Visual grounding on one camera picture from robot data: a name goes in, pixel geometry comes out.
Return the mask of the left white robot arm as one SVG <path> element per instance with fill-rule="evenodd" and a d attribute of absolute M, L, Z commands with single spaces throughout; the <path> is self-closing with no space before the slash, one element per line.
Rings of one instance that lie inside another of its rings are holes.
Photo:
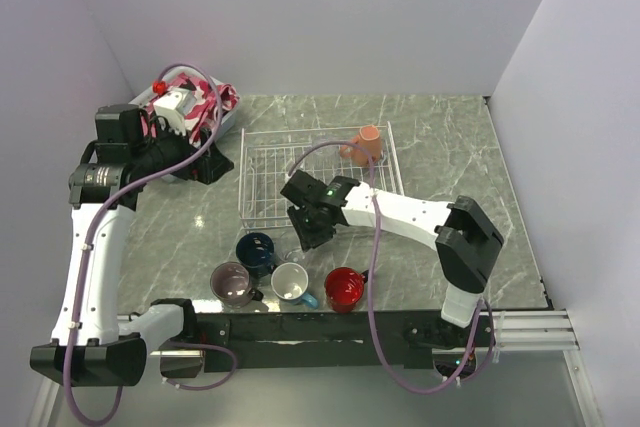
<path fill-rule="evenodd" d="M 191 300 L 156 300 L 124 325 L 118 285 L 138 196 L 150 181 L 174 174 L 208 185 L 234 167 L 217 148 L 217 118 L 199 129 L 201 144 L 174 132 L 167 117 L 132 104 L 101 107 L 96 138 L 69 178 L 73 242 L 60 314 L 31 368 L 64 387 L 136 385 L 149 354 L 167 342 L 179 349 L 200 339 Z"/>

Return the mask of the salmon pink mug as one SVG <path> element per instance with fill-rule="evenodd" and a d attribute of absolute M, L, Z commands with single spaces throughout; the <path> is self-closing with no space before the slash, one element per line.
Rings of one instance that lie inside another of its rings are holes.
<path fill-rule="evenodd" d="M 360 167 L 366 167 L 369 164 L 369 160 L 372 160 L 373 163 L 378 162 L 382 153 L 381 134 L 374 125 L 362 126 L 350 140 L 350 144 L 341 146 L 339 151 L 341 158 L 348 159 Z"/>

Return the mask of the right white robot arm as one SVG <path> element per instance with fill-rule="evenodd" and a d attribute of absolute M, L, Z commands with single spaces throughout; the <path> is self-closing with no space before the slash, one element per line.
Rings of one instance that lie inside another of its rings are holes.
<path fill-rule="evenodd" d="M 325 184 L 302 170 L 280 194 L 291 203 L 287 215 L 304 251 L 329 242 L 338 225 L 379 227 L 434 250 L 448 282 L 439 336 L 454 346 L 471 336 L 474 311 L 504 245 L 476 200 L 420 200 L 344 176 Z"/>

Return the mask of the white wire dish rack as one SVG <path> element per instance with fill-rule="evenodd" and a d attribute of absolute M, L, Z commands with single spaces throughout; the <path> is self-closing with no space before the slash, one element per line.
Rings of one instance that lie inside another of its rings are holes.
<path fill-rule="evenodd" d="M 329 140 L 350 140 L 357 126 L 284 131 L 241 132 L 238 210 L 247 231 L 265 231 L 291 225 L 286 210 L 290 203 L 280 195 L 289 169 L 312 146 Z M 324 147 L 307 156 L 299 167 L 329 183 L 336 176 L 367 182 L 366 168 L 339 154 L 338 146 Z"/>

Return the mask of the light blue floral mug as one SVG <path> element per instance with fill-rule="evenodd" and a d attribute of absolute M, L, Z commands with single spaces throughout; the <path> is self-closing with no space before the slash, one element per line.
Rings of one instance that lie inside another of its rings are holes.
<path fill-rule="evenodd" d="M 303 304 L 311 309 L 319 307 L 318 300 L 309 293 L 309 276 L 300 264 L 287 262 L 275 268 L 271 288 L 276 297 L 288 304 Z"/>

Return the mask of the clear glass tumbler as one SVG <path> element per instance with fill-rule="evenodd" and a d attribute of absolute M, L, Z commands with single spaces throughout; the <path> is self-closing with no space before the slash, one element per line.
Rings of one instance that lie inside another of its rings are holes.
<path fill-rule="evenodd" d="M 275 253 L 280 264 L 292 262 L 302 265 L 305 263 L 306 253 L 293 230 L 286 230 L 275 239 Z"/>
<path fill-rule="evenodd" d="M 342 139 L 320 137 L 314 144 L 315 150 L 311 156 L 316 160 L 327 161 L 333 163 L 340 161 L 340 151 L 343 147 Z"/>

